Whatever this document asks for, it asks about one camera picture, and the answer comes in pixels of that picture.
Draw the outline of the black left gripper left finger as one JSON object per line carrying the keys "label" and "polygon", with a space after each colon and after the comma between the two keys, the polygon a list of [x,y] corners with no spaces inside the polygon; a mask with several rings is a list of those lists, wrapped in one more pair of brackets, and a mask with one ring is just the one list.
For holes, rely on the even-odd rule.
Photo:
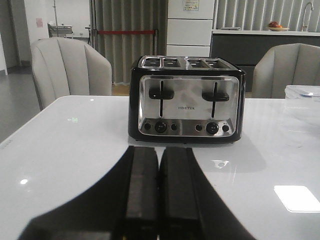
{"label": "black left gripper left finger", "polygon": [[33,218],[21,240],[155,240],[158,158],[129,146],[98,182],[67,203]]}

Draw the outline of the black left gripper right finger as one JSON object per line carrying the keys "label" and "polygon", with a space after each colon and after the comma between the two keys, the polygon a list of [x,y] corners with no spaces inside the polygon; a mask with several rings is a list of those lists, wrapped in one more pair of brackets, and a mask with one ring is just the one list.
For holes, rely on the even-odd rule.
{"label": "black left gripper right finger", "polygon": [[209,183],[191,148],[164,150],[158,184],[160,239],[254,239]]}

